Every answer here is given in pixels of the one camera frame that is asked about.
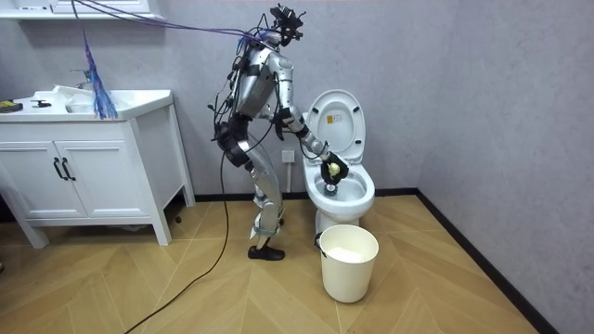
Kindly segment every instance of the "bathroom sink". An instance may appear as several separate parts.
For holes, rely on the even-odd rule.
[[[23,109],[0,114],[0,122],[125,121],[173,103],[170,90],[112,90],[110,96],[117,119],[100,120],[95,115],[92,91],[57,85],[51,91],[15,99]]]

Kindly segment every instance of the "toilet seat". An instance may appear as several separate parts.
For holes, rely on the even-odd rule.
[[[356,98],[342,89],[320,95],[308,110],[306,124],[330,150],[349,163],[359,163],[365,150],[365,117]],[[320,159],[310,161],[321,163]]]

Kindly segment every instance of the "robot leg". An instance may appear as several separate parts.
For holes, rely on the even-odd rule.
[[[258,185],[254,184],[254,186],[256,188],[256,194],[253,196],[253,203],[258,206],[258,208],[263,209],[266,195]]]
[[[262,147],[250,149],[251,146],[247,141],[241,141],[238,144],[250,158],[246,169],[250,172],[255,184],[256,197],[259,195],[258,190],[263,195],[262,206],[259,206],[262,211],[256,217],[252,228],[252,238],[258,237],[258,243],[257,246],[250,248],[248,256],[251,259],[282,260],[285,257],[284,251],[268,247],[268,241],[278,232],[279,221],[284,212],[277,174]]]

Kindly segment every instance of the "white bucket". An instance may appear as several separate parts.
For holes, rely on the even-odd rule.
[[[321,250],[324,289],[339,302],[356,302],[368,291],[380,246],[367,230],[335,225],[316,236]]]

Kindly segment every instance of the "faucet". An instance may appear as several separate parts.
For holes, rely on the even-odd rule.
[[[81,71],[84,74],[84,78],[86,81],[84,83],[77,83],[74,87],[78,89],[84,89],[84,87],[91,83],[91,71],[89,70],[71,70],[71,71]]]

